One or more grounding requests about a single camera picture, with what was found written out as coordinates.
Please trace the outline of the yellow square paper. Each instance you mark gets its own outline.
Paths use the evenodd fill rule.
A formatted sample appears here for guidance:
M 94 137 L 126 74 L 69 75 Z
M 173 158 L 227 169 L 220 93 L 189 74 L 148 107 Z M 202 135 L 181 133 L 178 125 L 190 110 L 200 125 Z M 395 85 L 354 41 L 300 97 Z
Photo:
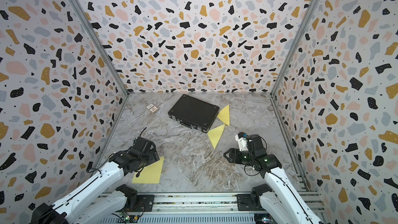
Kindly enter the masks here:
M 139 177 L 135 173 L 132 183 L 133 184 L 159 184 L 162 174 L 164 157 L 160 157 L 159 161 L 145 167 Z
M 224 124 L 230 125 L 230 105 L 225 106 L 217 116 Z
M 220 125 L 216 128 L 213 128 L 207 132 L 208 138 L 209 138 L 211 145 L 214 149 L 216 149 L 216 147 L 221 139 L 221 136 L 224 132 L 225 127 L 226 127 L 226 125 L 222 124 L 222 125 Z

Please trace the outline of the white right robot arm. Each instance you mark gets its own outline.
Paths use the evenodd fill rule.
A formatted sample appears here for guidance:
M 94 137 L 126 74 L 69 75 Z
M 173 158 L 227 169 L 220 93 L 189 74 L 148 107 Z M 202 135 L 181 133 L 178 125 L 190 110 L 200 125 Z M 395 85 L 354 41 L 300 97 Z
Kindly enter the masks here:
M 239 147 L 230 148 L 223 156 L 229 163 L 253 168 L 265 180 L 252 188 L 250 198 L 237 197 L 238 207 L 244 211 L 264 209 L 278 224 L 323 223 L 292 185 L 277 157 L 267 153 L 261 136 L 240 132 L 235 140 Z

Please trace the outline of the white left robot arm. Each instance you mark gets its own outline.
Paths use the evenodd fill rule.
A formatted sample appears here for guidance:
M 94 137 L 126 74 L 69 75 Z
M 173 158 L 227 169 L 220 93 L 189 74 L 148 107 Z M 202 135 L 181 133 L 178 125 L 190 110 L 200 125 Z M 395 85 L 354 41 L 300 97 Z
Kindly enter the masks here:
M 140 174 L 159 159 L 155 143 L 139 136 L 130 148 L 111 154 L 95 174 L 74 191 L 51 205 L 38 206 L 31 223 L 96 224 L 117 211 L 144 212 L 145 204 L 139 201 L 137 191 L 125 184 L 106 198 L 98 202 L 95 199 L 129 173 Z

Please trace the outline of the playing card box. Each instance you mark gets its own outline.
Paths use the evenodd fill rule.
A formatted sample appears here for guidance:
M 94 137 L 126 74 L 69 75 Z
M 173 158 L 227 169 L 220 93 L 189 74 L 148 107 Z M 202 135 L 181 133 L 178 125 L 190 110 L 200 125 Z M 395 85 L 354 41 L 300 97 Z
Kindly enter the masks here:
M 148 104 L 148 105 L 146 106 L 146 108 L 147 108 L 147 110 L 149 110 L 151 113 L 156 113 L 156 112 L 159 110 L 159 108 L 158 108 L 156 105 L 152 104 L 152 103 Z

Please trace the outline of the black hard carrying case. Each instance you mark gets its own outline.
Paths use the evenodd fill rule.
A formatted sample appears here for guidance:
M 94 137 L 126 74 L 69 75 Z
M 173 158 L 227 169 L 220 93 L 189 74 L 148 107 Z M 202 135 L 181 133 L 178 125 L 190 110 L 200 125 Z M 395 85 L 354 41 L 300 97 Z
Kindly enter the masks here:
M 183 94 L 168 111 L 168 116 L 180 125 L 207 133 L 219 111 L 217 105 Z

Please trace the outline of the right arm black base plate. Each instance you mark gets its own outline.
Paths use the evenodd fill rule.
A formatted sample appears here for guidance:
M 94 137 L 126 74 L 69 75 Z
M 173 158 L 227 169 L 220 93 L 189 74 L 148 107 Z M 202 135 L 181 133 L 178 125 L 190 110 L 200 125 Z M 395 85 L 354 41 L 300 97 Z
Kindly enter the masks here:
M 257 196 L 252 194 L 236 195 L 237 207 L 239 211 L 263 211 Z

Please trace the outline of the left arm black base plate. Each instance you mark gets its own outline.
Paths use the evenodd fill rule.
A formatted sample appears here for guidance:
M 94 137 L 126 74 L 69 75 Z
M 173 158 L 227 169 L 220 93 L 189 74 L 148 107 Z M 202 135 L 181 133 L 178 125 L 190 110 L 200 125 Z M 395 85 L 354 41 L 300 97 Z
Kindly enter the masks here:
M 117 212 L 151 212 L 155 195 L 136 195 L 127 197 L 123 208 Z

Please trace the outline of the aluminium mounting rail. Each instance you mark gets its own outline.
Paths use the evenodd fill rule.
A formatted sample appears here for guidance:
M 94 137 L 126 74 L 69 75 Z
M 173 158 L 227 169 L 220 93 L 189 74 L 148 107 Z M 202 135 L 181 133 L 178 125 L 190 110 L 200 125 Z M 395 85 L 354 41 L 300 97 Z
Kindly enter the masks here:
M 184 223 L 190 222 L 187 218 L 192 215 L 193 222 L 230 222 L 233 218 L 242 212 L 250 214 L 264 214 L 263 211 L 239 211 L 237 207 L 236 195 L 239 192 L 227 193 L 156 193 L 154 204 L 151 212 L 134 212 L 138 216 L 138 220 L 144 220 L 146 214 L 171 215 L 171 222 L 175 223 L 179 220 Z

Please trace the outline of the aluminium corner post left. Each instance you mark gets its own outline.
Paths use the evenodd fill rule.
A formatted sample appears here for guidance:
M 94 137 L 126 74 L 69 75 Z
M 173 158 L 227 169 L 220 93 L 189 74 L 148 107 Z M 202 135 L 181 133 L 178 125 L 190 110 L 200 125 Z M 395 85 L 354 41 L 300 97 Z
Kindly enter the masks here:
M 100 40 L 98 39 L 97 35 L 94 32 L 94 29 L 90 23 L 90 21 L 87 19 L 85 12 L 83 11 L 80 3 L 78 0 L 68 0 L 69 4 L 71 5 L 72 9 L 75 11 L 76 16 L 80 20 L 83 28 L 87 32 L 90 40 L 92 41 L 94 47 L 97 49 L 97 51 L 100 53 L 101 58 L 103 59 L 104 63 L 107 65 L 110 74 L 114 78 L 119 90 L 124 94 L 124 96 L 129 96 L 129 92 L 126 90 L 119 74 L 117 73 L 111 59 L 109 58 L 107 52 L 105 51 L 103 45 L 101 44 Z

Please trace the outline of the aluminium corner post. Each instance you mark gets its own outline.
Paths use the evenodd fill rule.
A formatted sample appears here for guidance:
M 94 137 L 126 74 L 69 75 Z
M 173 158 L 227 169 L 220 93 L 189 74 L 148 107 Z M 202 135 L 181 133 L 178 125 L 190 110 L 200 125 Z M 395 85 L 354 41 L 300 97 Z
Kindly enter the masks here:
M 103 45 L 101 44 L 100 40 L 98 39 L 97 35 L 94 32 L 94 29 L 90 23 L 90 21 L 87 19 L 85 12 L 83 11 L 80 3 L 78 0 L 68 0 L 69 4 L 71 5 L 72 9 L 75 11 L 76 16 L 80 20 L 83 28 L 87 32 L 90 40 L 92 41 L 94 47 L 97 49 L 97 51 L 100 53 L 101 58 L 103 59 L 104 63 L 107 65 L 110 74 L 114 78 L 119 90 L 124 94 L 124 96 L 129 96 L 129 92 L 126 90 L 119 74 L 117 73 L 111 59 L 109 58 L 107 52 L 105 51 Z
M 278 91 L 278 87 L 282 84 L 283 78 L 284 78 L 284 74 L 286 73 L 286 71 L 288 70 L 288 66 L 291 63 L 291 61 L 293 60 L 294 54 L 296 53 L 296 50 L 299 47 L 300 41 L 303 38 L 305 31 L 307 30 L 309 23 L 312 19 L 312 15 L 318 5 L 320 0 L 311 0 L 308 10 L 306 11 L 304 18 L 300 24 L 300 27 L 298 28 L 298 31 L 296 33 L 296 36 L 292 42 L 291 48 L 287 54 L 287 58 L 281 68 L 281 71 L 277 77 L 277 80 L 275 82 L 275 85 L 270 93 L 270 96 L 275 96 L 277 94 Z

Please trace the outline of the aluminium corner post right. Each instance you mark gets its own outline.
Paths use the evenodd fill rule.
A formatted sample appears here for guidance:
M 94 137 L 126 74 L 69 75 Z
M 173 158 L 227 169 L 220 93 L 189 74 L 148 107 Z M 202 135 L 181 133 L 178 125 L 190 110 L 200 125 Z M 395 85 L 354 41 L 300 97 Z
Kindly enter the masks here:
M 287 54 L 287 58 L 281 68 L 281 71 L 277 77 L 277 80 L 275 82 L 275 85 L 270 93 L 270 96 L 275 96 L 277 94 L 278 91 L 278 87 L 282 84 L 283 78 L 284 78 L 284 74 L 286 73 L 286 71 L 288 70 L 288 66 L 291 63 L 291 61 L 293 60 L 294 54 L 296 53 L 296 50 L 299 47 L 300 41 L 303 38 L 305 31 L 307 30 L 309 23 L 312 19 L 312 15 L 318 5 L 320 0 L 311 0 L 308 10 L 306 11 L 304 18 L 300 24 L 300 27 L 298 28 L 298 31 L 296 33 L 296 36 L 292 42 L 291 48 Z

